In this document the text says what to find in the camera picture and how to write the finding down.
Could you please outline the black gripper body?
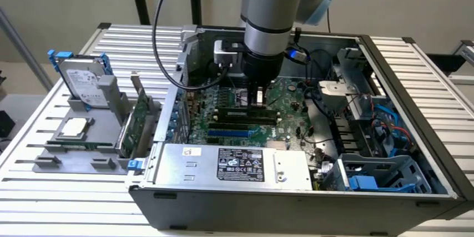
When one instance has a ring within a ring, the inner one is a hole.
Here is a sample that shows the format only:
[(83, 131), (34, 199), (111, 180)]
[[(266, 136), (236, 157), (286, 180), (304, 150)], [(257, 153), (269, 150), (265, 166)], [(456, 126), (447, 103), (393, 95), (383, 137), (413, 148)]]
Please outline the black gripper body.
[(282, 53), (262, 56), (253, 52), (242, 55), (241, 71), (250, 85), (265, 87), (280, 73)]

